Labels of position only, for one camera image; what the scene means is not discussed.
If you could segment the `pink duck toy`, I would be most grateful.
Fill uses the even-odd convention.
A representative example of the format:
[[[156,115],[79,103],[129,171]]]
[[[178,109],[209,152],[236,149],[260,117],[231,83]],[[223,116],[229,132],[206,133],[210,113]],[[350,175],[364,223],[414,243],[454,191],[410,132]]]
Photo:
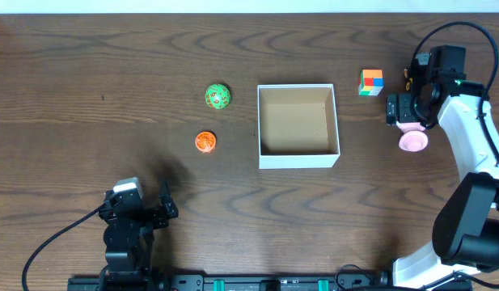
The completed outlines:
[[[408,152],[422,151],[428,144],[429,139],[424,133],[425,127],[420,123],[400,123],[396,125],[403,133],[399,140],[399,148]]]

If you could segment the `green patterned egg ball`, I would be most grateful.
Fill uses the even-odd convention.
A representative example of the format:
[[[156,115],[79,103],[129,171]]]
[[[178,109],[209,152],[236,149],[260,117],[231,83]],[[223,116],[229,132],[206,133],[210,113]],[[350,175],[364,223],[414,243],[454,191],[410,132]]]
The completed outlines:
[[[210,108],[221,110],[230,104],[230,100],[230,90],[223,84],[212,84],[206,89],[205,102]]]

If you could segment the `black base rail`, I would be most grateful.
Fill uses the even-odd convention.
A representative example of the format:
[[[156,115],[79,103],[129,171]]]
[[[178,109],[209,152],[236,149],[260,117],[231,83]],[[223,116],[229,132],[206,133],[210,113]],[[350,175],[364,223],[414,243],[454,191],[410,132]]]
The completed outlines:
[[[163,291],[337,291],[392,290],[391,285],[375,285],[361,274],[339,276],[201,276],[176,275],[152,285],[113,282],[97,277],[76,276],[68,280],[69,291],[96,290],[163,290]]]

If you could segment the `colourful puzzle cube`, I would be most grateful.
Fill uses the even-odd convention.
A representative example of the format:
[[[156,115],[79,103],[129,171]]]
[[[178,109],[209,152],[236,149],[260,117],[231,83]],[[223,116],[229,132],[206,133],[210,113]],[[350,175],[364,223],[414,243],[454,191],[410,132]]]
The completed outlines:
[[[383,72],[376,69],[364,69],[360,74],[358,94],[378,96],[384,88]]]

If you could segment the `white cardboard box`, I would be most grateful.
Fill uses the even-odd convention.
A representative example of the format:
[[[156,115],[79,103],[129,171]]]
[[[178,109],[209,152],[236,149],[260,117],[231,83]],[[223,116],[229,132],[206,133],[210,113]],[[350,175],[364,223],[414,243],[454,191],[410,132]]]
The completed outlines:
[[[332,84],[257,87],[259,168],[331,168],[340,157]]]

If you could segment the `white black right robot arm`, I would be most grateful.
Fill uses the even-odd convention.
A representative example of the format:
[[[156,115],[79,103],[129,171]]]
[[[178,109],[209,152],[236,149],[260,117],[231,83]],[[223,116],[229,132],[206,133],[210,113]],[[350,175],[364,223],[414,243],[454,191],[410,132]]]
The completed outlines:
[[[484,85],[463,72],[466,50],[434,47],[404,71],[406,91],[387,97],[386,122],[403,135],[408,152],[428,144],[430,124],[446,134],[459,186],[433,224],[430,242],[392,266],[391,283],[403,289],[452,290],[470,286],[480,272],[499,270],[499,135]]]

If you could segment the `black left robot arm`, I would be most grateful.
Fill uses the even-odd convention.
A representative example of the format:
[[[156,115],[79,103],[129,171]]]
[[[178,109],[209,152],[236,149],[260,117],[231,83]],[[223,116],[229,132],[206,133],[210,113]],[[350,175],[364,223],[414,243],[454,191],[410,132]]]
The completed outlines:
[[[108,226],[104,231],[105,259],[114,276],[141,279],[151,273],[154,231],[169,226],[179,216],[167,182],[159,188],[159,203],[147,208],[136,177],[123,179],[105,193],[99,217]]]

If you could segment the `yellow grey toy truck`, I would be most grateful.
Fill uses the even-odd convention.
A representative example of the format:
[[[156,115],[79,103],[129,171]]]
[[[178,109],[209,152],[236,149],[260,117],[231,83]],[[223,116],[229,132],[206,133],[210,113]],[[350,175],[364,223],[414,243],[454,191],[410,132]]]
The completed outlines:
[[[405,90],[410,91],[412,86],[412,78],[410,77],[410,70],[408,68],[404,69],[404,77],[405,77]]]

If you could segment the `orange spiral disc toy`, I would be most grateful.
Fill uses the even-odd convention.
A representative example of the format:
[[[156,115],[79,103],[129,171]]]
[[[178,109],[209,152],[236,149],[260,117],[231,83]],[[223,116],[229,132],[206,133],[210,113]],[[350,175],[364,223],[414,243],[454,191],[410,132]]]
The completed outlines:
[[[203,131],[197,134],[194,144],[200,152],[207,154],[215,149],[217,138],[210,131]]]

